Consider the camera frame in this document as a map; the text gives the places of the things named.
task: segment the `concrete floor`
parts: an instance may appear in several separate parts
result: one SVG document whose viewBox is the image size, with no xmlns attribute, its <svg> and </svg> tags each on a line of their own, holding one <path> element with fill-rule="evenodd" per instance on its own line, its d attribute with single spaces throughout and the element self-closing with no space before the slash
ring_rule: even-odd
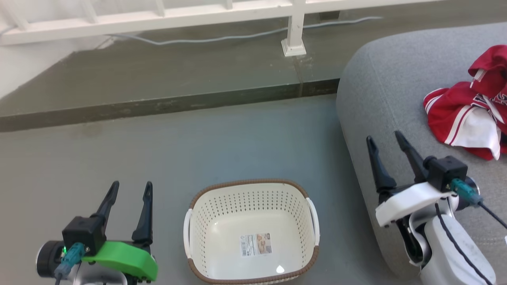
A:
<svg viewBox="0 0 507 285">
<path fill-rule="evenodd" d="M 203 284 L 183 249 L 192 198 L 212 184 L 266 177 L 302 185 L 320 220 L 316 264 L 287 285 L 410 284 L 397 281 L 382 260 L 334 100 L 325 95 L 0 134 L 3 284 L 54 284 L 35 272 L 39 247 L 61 239 L 74 216 L 92 214 L 114 180 L 121 185 L 108 238 L 130 238 L 151 180 L 156 284 Z"/>
<path fill-rule="evenodd" d="M 71 55 L 0 100 L 0 117 L 153 98 L 172 98 L 231 90 L 339 78 L 362 45 L 414 30 L 506 21 L 505 0 L 447 0 L 342 11 L 340 20 L 365 16 L 384 19 L 304 31 L 307 55 L 284 57 L 286 33 L 209 44 L 153 46 L 119 41 L 103 50 Z M 315 23 L 318 15 L 307 15 Z M 156 41 L 206 39 L 253 34 L 287 27 L 271 19 L 149 31 Z M 213 98 L 204 98 L 203 103 Z"/>
</svg>

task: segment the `white plastic basket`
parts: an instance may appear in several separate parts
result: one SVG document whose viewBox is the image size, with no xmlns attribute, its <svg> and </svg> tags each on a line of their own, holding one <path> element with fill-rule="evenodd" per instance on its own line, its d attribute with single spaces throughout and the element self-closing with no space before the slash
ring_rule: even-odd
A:
<svg viewBox="0 0 507 285">
<path fill-rule="evenodd" d="M 299 185 L 248 180 L 199 192 L 185 216 L 192 271 L 211 284 L 273 284 L 305 273 L 320 238 L 317 211 Z"/>
</svg>

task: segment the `black wire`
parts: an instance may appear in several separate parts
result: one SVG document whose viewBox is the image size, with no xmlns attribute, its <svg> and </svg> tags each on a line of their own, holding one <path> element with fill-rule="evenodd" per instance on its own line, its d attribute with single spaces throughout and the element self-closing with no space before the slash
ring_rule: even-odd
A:
<svg viewBox="0 0 507 285">
<path fill-rule="evenodd" d="M 62 280 L 62 274 L 59 273 L 57 276 L 56 276 L 56 282 L 55 282 L 55 285 L 60 285 L 60 281 Z"/>
<path fill-rule="evenodd" d="M 481 206 L 482 209 L 486 210 L 486 212 L 488 212 L 493 218 L 495 218 L 495 220 L 497 220 L 499 223 L 502 224 L 504 228 L 507 229 L 507 224 L 504 221 L 502 221 L 502 219 L 500 219 L 499 216 L 493 213 L 493 211 L 491 211 L 488 207 L 486 207 L 486 205 L 484 205 L 482 202 L 477 203 L 477 205 Z"/>
<path fill-rule="evenodd" d="M 466 254 L 461 250 L 461 248 L 459 247 L 458 243 L 456 242 L 456 240 L 452 236 L 451 232 L 449 231 L 449 229 L 445 225 L 444 219 L 442 219 L 442 214 L 440 213 L 440 208 L 439 208 L 438 204 L 435 204 L 435 208 L 437 209 L 437 216 L 439 216 L 439 220 L 440 220 L 440 224 L 442 225 L 442 228 L 444 229 L 445 233 L 447 234 L 447 237 L 451 240 L 451 242 L 453 243 L 454 247 L 459 252 L 459 254 L 461 254 L 463 256 L 463 258 L 465 258 L 465 261 L 468 263 L 468 265 L 470 265 L 470 267 L 472 267 L 474 269 L 474 271 L 477 273 L 477 275 L 480 276 L 482 279 L 484 279 L 484 281 L 486 282 L 487 285 L 493 285 L 488 280 L 488 278 L 486 278 L 486 276 L 484 276 L 484 274 L 482 274 L 479 271 L 479 269 L 472 263 L 472 261 L 470 261 L 470 259 L 468 259 L 468 257 L 466 256 Z"/>
</svg>

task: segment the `brown basket rim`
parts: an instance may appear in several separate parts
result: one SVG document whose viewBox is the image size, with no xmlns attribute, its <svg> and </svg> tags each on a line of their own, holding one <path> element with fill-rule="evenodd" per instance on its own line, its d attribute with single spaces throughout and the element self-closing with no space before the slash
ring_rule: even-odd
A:
<svg viewBox="0 0 507 285">
<path fill-rule="evenodd" d="M 305 197 L 305 199 L 308 198 L 308 193 L 306 193 L 306 191 L 303 189 L 303 187 L 301 187 L 299 184 L 297 184 L 297 183 L 295 183 L 293 181 L 290 181 L 290 180 L 285 180 L 285 179 L 249 179 L 249 180 L 237 180 L 237 181 L 232 181 L 232 182 L 225 182 L 225 183 L 215 184 L 215 185 L 211 185 L 211 186 L 208 186 L 208 187 L 204 188 L 199 193 L 197 193 L 197 195 L 195 195 L 194 199 L 190 203 L 190 209 L 194 209 L 194 206 L 195 206 L 195 203 L 197 203 L 197 200 L 199 198 L 201 198 L 202 195 L 204 195 L 205 193 L 207 193 L 209 191 L 220 189 L 220 188 L 225 188 L 225 187 L 231 187 L 231 186 L 248 185 L 248 184 L 264 184 L 264 183 L 280 183 L 280 184 L 291 185 L 291 186 L 295 187 L 296 189 L 298 189 L 299 192 L 301 192 L 301 194 L 303 194 L 303 197 Z"/>
<path fill-rule="evenodd" d="M 252 180 L 239 180 L 239 181 L 232 181 L 232 182 L 226 182 L 226 183 L 220 183 L 216 185 L 212 185 L 209 187 L 204 188 L 202 191 L 197 193 L 197 195 L 194 197 L 192 202 L 190 203 L 190 209 L 194 209 L 195 203 L 197 200 L 204 195 L 204 193 L 207 193 L 211 190 L 224 188 L 224 187 L 230 187 L 230 186 L 237 186 L 237 185 L 247 185 L 247 184 L 263 184 L 263 183 L 282 183 L 282 184 L 288 184 L 296 189 L 298 189 L 301 194 L 303 194 L 303 197 L 308 198 L 308 194 L 303 189 L 303 187 L 299 186 L 297 183 L 290 181 L 290 180 L 284 180 L 284 179 L 252 179 Z M 308 271 L 313 264 L 315 264 L 315 261 L 317 260 L 319 252 L 319 246 L 316 245 L 313 248 L 313 254 L 310 258 L 310 261 L 306 264 L 305 267 L 301 268 L 300 270 L 289 272 L 281 275 L 276 276 L 268 276 L 268 277 L 262 277 L 262 278 L 252 278 L 252 279 L 211 279 L 209 277 L 204 276 L 197 267 L 195 266 L 194 260 L 192 258 L 188 259 L 188 263 L 190 266 L 190 269 L 192 272 L 197 276 L 197 278 L 201 279 L 202 281 L 209 283 L 209 284 L 224 284 L 224 285 L 230 285 L 230 284 L 255 284 L 255 283 L 264 283 L 264 282 L 273 282 L 273 281 L 280 281 L 287 278 L 293 278 L 297 277 L 306 271 Z"/>
</svg>

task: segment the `barcode label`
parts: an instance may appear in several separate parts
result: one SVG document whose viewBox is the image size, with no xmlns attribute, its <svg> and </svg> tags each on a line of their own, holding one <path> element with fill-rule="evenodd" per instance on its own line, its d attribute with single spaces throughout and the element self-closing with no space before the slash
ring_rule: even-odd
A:
<svg viewBox="0 0 507 285">
<path fill-rule="evenodd" d="M 246 242 L 244 241 L 241 242 L 241 253 L 241 256 L 246 256 Z"/>
<path fill-rule="evenodd" d="M 239 241 L 242 257 L 266 255 L 273 252 L 269 233 L 242 235 Z"/>
</svg>

